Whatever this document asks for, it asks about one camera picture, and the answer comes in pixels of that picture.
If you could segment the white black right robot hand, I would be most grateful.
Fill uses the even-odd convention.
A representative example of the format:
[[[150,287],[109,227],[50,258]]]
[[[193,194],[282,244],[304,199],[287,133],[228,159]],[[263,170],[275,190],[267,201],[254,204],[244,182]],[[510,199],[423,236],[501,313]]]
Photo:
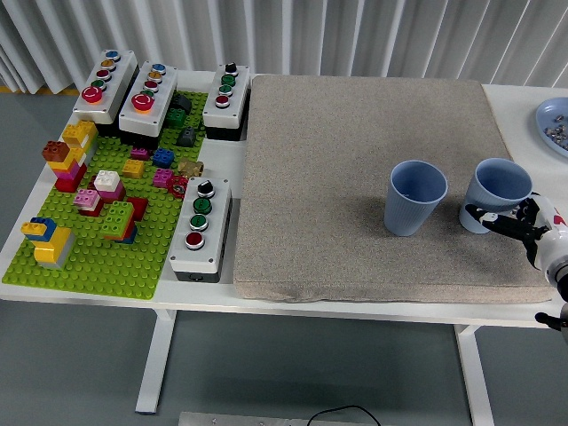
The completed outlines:
[[[532,192],[518,204],[516,214],[503,216],[467,204],[468,215],[489,231],[521,241],[529,263],[552,282],[567,266],[567,224],[546,197]]]

